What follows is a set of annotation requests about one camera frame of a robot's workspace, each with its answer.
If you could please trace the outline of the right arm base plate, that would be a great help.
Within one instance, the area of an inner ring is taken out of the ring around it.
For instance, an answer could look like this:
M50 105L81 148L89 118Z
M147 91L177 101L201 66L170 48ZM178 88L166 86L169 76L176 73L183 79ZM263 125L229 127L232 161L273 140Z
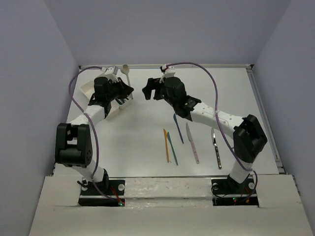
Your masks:
M211 192L214 206L259 206L253 178L248 178L240 186L231 187L228 179L211 180Z

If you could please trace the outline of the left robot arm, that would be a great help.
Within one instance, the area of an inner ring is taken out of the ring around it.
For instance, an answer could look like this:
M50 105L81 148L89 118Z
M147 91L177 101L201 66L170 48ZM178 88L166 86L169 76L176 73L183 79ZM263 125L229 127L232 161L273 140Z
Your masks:
M120 77L113 82L109 76L99 76L94 79L94 93L82 114L70 123L57 126L55 162L76 170L98 194L108 191L109 176L99 166L95 125L109 115L112 101L128 100L133 91L134 88L125 84Z

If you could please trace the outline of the steel knife dark handle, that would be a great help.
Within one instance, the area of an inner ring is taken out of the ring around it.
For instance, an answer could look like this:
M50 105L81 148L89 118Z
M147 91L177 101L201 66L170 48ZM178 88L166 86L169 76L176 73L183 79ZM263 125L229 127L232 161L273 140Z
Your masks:
M214 146L214 149L215 149L215 154L216 154L218 168L221 169L222 168L221 159L220 159L218 145L217 145L217 142L216 142L216 136L215 136L214 128L211 128L211 138L212 138L212 143L213 143L213 146Z

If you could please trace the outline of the beige plastic spoon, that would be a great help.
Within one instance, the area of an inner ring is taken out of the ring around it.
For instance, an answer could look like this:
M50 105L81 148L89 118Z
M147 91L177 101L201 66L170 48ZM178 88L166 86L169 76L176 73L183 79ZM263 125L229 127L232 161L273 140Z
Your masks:
M121 72L126 76L127 84L130 87L130 79L129 79L129 66L127 64L122 65Z

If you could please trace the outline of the steel knife pink handle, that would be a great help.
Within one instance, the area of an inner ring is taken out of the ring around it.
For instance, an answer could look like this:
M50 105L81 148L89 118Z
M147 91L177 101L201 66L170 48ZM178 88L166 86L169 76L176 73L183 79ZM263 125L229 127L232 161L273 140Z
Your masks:
M191 131L190 131L188 123L186 123L186 132L187 132L188 140L189 140L191 148L192 148L192 152L193 152L195 161L196 161L197 164L199 164L198 154L197 154L197 151L196 151L196 148L195 148L195 145L194 145L194 141L193 141L193 138L192 138Z

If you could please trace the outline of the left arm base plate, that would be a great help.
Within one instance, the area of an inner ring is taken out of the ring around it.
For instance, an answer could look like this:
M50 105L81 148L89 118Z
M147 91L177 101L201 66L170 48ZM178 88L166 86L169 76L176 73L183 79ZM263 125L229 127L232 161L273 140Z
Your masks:
M102 182L77 181L80 186L78 204L82 207L124 207L124 179L109 179L108 187Z

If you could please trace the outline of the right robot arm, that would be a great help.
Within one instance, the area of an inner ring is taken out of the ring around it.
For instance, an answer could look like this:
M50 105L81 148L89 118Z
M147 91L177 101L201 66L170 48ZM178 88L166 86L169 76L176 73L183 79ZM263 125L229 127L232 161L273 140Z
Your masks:
M257 117L240 117L216 111L200 99L187 95L184 83L177 77L166 78L164 82L159 78L149 78L142 91L146 100L163 99L181 118L216 129L222 132L223 138L230 137L233 140L233 155L237 160L224 188L231 193L244 188L256 157L267 144L267 137Z

